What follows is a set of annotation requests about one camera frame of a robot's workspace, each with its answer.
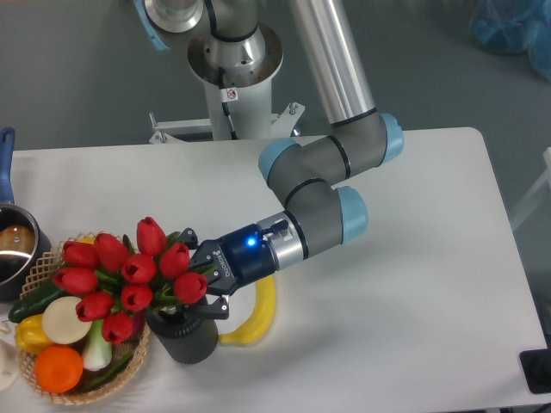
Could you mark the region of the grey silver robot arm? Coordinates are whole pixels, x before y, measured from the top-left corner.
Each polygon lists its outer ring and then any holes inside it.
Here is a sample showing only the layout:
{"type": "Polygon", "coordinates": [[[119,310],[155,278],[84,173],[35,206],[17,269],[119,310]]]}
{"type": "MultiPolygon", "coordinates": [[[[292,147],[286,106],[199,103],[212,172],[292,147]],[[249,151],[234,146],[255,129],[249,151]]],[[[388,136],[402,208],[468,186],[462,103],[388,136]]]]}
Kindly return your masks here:
{"type": "Polygon", "coordinates": [[[188,317],[225,319],[239,288],[362,235],[365,204],[345,181],[397,157],[404,134],[375,106],[350,26],[339,1],[293,1],[290,8],[319,90],[331,133],[300,145],[278,138],[271,81],[282,44],[257,17],[254,1],[138,1],[153,45],[204,27],[188,61],[202,81],[214,139],[267,139],[258,167],[282,211],[216,240],[193,242],[192,268],[214,266],[208,292],[216,300],[183,301],[188,317]]]}

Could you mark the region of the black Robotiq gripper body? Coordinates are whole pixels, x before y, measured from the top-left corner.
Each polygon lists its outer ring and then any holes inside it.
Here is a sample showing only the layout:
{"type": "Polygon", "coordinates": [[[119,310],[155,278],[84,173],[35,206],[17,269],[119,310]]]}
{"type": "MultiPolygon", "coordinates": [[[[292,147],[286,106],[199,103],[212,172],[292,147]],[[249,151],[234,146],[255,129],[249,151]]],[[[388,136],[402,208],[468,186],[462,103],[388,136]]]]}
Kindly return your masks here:
{"type": "Polygon", "coordinates": [[[233,295],[276,271],[276,261],[259,225],[251,224],[223,237],[203,241],[189,270],[207,278],[207,293],[233,295]]]}

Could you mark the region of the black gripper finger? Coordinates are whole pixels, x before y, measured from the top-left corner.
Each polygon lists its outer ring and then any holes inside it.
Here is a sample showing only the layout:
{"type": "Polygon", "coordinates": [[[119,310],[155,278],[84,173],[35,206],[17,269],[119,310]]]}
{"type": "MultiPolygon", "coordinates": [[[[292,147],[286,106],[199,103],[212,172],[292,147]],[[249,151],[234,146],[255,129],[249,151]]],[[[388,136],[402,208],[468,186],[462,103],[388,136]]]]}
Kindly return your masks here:
{"type": "Polygon", "coordinates": [[[184,229],[178,236],[178,241],[186,245],[189,250],[196,250],[199,245],[198,237],[192,228],[184,229]]]}
{"type": "Polygon", "coordinates": [[[228,297],[221,295],[209,303],[204,296],[195,304],[185,305],[184,313],[192,318],[227,320],[229,318],[228,297]]]}

